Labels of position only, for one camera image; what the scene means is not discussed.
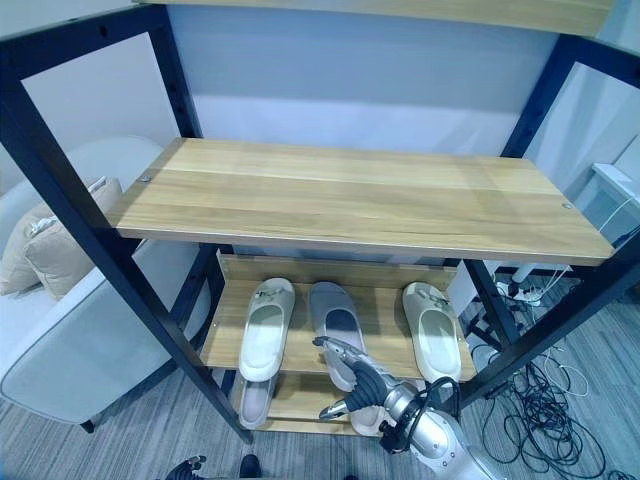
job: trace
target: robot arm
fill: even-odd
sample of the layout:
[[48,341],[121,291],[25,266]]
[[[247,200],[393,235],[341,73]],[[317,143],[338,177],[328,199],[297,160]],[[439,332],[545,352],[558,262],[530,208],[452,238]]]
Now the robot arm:
[[[316,337],[313,344],[333,350],[340,360],[353,370],[356,386],[343,400],[320,412],[320,419],[330,420],[364,407],[385,408],[395,426],[383,422],[380,444],[389,453],[408,449],[438,480],[502,480],[491,461],[479,450],[469,447],[460,424],[445,412],[426,406],[417,389],[395,378],[376,364],[371,357],[351,345],[331,337]],[[457,384],[440,379],[430,388],[442,384]]]

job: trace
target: black metal frame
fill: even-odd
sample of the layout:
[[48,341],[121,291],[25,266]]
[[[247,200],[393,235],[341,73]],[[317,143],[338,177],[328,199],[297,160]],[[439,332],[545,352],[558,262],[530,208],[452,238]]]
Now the black metal frame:
[[21,82],[62,62],[147,32],[180,134],[199,136],[197,117],[166,8],[149,5],[2,39],[0,140],[107,280],[227,424],[243,441],[250,443],[251,433],[239,424],[229,400],[182,333],[205,277],[212,291],[212,305],[217,304],[224,280],[215,252],[218,248],[230,251],[230,247],[207,245],[201,248],[176,302],[171,311],[167,311],[131,257],[140,241],[120,237],[108,223]]
[[[524,156],[571,69],[577,63],[640,88],[640,57],[637,55],[596,40],[560,35],[504,147],[503,157]],[[580,326],[608,302],[640,282],[640,235],[636,234],[629,239],[601,266],[580,269],[584,272],[582,283],[522,337],[511,311],[497,294],[484,262],[465,260],[465,265],[487,311],[488,323],[498,334],[500,348],[497,349],[501,351],[501,355],[476,377],[462,384],[463,407],[499,387],[515,371]],[[483,333],[485,336],[482,338],[487,340],[486,332]]]
[[[225,421],[249,443],[250,432],[240,426],[225,392],[182,334],[205,278],[212,293],[211,308],[215,310],[224,286],[215,252],[231,251],[231,247],[202,246],[175,304],[167,311],[131,258],[140,241],[122,238],[110,226],[21,83],[38,72],[141,33],[148,33],[151,39],[180,134],[201,136],[166,8],[146,5],[0,40],[0,140],[118,293]],[[576,63],[640,88],[640,57],[595,40],[560,35],[503,156],[524,155]],[[587,271],[582,284],[523,336],[484,263],[465,260],[465,265],[498,336],[497,341],[492,340],[502,353],[471,381],[462,384],[463,406],[498,387],[518,368],[639,282],[640,235],[632,237],[600,267]],[[231,379],[231,375],[226,376],[224,390],[229,388]]]

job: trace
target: white wall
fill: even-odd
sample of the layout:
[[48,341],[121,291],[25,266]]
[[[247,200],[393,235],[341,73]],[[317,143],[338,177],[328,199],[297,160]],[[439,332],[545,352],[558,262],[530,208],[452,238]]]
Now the white wall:
[[[640,0],[619,0],[598,38],[640,53]],[[577,65],[526,156],[575,200],[591,165],[613,163],[639,133],[640,91]]]
[[499,154],[556,36],[442,21],[173,7],[203,133]]
[[[0,2],[0,35],[130,6],[128,0]],[[120,42],[26,79],[23,84],[68,151],[113,135],[166,145],[177,135],[148,35]],[[0,194],[24,177],[0,146]]]

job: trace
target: white slipper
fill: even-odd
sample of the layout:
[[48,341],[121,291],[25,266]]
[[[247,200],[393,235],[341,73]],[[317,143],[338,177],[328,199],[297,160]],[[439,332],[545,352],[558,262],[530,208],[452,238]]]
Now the white slipper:
[[293,285],[284,278],[262,282],[249,302],[239,368],[251,382],[264,382],[280,369],[291,312]]
[[238,420],[243,427],[255,430],[267,421],[277,378],[274,375],[266,382],[245,382],[238,413]]
[[437,288],[414,282],[404,289],[402,304],[422,376],[430,383],[441,377],[458,381],[461,362],[456,315],[448,300]]
[[[366,353],[356,307],[349,294],[339,285],[318,282],[309,293],[309,310],[316,334],[342,340]],[[340,361],[332,350],[324,350],[333,384],[350,392],[356,383],[353,371]]]
[[383,420],[392,423],[391,417],[384,407],[365,407],[349,414],[351,426],[360,435],[365,437],[377,437],[379,427]]

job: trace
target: power strip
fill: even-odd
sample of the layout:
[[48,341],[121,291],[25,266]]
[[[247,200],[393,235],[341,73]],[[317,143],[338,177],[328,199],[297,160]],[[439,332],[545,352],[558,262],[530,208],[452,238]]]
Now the power strip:
[[500,295],[506,298],[510,298],[512,300],[518,300],[520,302],[527,302],[529,305],[537,307],[540,305],[540,300],[538,297],[540,296],[537,292],[525,292],[522,288],[518,288],[518,293],[516,293],[513,297],[509,295],[509,285],[504,282],[496,282],[496,288]]

